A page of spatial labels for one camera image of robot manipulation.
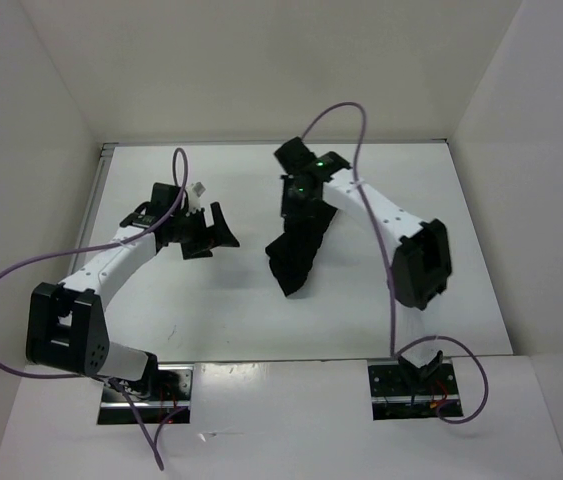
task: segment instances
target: white wall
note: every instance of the white wall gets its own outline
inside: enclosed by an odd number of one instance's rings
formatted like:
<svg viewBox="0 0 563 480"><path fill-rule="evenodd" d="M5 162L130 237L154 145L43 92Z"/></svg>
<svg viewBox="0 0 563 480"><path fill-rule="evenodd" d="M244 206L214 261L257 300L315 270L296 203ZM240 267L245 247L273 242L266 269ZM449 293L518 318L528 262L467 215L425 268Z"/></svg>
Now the white wall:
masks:
<svg viewBox="0 0 563 480"><path fill-rule="evenodd" d="M22 0L97 139L283 139L355 99L375 139L455 129L520 0ZM354 114L322 138L352 138Z"/></svg>
<svg viewBox="0 0 563 480"><path fill-rule="evenodd" d="M525 0L451 149L518 353L563 446L563 0Z"/></svg>
<svg viewBox="0 0 563 480"><path fill-rule="evenodd" d="M73 246L96 166L85 124L16 0L0 0L0 270ZM0 359L24 363L27 304L64 261L0 286ZM0 442L19 380L0 372Z"/></svg>

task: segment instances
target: black fabric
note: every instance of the black fabric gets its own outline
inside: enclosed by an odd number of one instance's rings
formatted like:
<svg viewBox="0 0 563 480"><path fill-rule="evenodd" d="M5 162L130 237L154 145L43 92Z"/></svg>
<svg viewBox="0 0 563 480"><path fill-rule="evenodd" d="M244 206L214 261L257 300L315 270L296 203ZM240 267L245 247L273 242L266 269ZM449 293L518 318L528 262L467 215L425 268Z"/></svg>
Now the black fabric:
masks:
<svg viewBox="0 0 563 480"><path fill-rule="evenodd" d="M286 297L299 290L308 279L323 235L336 212L336 208L319 202L313 218L286 220L283 235L266 247L270 270Z"/></svg>

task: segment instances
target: white table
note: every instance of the white table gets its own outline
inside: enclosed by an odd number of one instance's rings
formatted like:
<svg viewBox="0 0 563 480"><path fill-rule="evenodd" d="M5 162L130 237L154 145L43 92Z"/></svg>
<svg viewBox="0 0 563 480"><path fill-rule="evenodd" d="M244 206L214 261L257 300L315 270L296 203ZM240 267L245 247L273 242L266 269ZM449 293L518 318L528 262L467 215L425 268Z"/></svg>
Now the white table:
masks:
<svg viewBox="0 0 563 480"><path fill-rule="evenodd" d="M385 273L375 238L340 214L330 227L308 284L285 298L264 249L282 233L280 166L268 145L190 145L190 180L219 201L241 248L218 248L211 259L183 261L164 249L143 266L107 309L111 340L151 351L162 361L352 359L388 356ZM352 160L353 145L313 145ZM117 147L91 238L108 241L156 181L172 183L172 146ZM454 274L425 311L429 334L464 341L478 355L511 354L494 291L447 145L370 144L361 174L417 216L439 218L449 231ZM404 309L399 309L399 322ZM408 341L399 337L397 346ZM463 355L451 345L447 354Z"/></svg>
<svg viewBox="0 0 563 480"><path fill-rule="evenodd" d="M165 474L136 425L96 425L94 381L22 380L1 444L0 480L563 480L563 455L529 359L483 363L490 401L464 426L373 422L365 361L197 365L190 424L166 427L161 437ZM471 412L480 375L467 358L454 366Z"/></svg>

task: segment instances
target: wall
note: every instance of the wall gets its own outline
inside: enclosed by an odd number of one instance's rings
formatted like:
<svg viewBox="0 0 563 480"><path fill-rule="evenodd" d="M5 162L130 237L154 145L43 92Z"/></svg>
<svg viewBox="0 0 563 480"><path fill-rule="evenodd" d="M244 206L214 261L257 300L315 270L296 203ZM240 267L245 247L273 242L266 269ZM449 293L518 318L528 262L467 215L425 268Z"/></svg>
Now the wall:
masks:
<svg viewBox="0 0 563 480"><path fill-rule="evenodd" d="M97 149L16 0L0 0L0 270L39 252L73 246ZM0 285L0 359L24 363L27 303L65 261ZM0 443L19 380L0 372Z"/></svg>
<svg viewBox="0 0 563 480"><path fill-rule="evenodd" d="M451 149L509 333L563 446L563 0L525 0Z"/></svg>
<svg viewBox="0 0 563 480"><path fill-rule="evenodd" d="M98 140L285 139L351 99L370 138L429 140L454 131L520 0L22 3Z"/></svg>

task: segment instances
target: white panel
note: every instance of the white panel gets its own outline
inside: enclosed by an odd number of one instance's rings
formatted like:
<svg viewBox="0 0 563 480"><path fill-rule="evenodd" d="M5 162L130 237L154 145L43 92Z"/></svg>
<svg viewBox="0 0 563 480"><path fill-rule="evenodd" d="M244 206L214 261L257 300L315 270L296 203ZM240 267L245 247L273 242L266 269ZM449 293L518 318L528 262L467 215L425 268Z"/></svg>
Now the white panel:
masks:
<svg viewBox="0 0 563 480"><path fill-rule="evenodd" d="M218 248L214 258L187 261L179 245L162 250L110 303L111 338L153 352L162 361L388 356L388 293L372 233L349 216L337 215L309 282L285 298L265 254L265 247L282 233L282 170L273 156L278 145L185 148L189 180L207 188L204 205L221 203L241 248ZM354 151L347 144L311 148L334 150L348 159ZM91 244L109 239L118 223L150 198L154 182L172 182L173 150L115 150ZM397 205L447 225L454 273L448 290L421 315L429 334L454 336L478 354L511 353L447 145L366 145L360 170ZM419 311L397 311L397 346L403 346L412 340L408 326ZM464 354L450 345L439 347Z"/></svg>
<svg viewBox="0 0 563 480"><path fill-rule="evenodd" d="M74 245L96 166L90 133L16 0L0 0L0 270ZM0 285L0 359L22 367L32 288L50 262ZM0 443L19 380L0 373Z"/></svg>
<svg viewBox="0 0 563 480"><path fill-rule="evenodd" d="M524 2L451 147L513 344L546 354L563 444L562 0Z"/></svg>
<svg viewBox="0 0 563 480"><path fill-rule="evenodd" d="M449 136L520 0L23 0L99 139ZM322 138L350 139L342 115Z"/></svg>
<svg viewBox="0 0 563 480"><path fill-rule="evenodd" d="M471 411L483 393L480 375L469 359L454 365ZM190 424L166 427L159 439L165 474L136 425L96 425L95 382L23 380L0 480L563 480L530 361L490 357L483 366L490 402L457 427L434 418L373 422L363 361L197 365Z"/></svg>

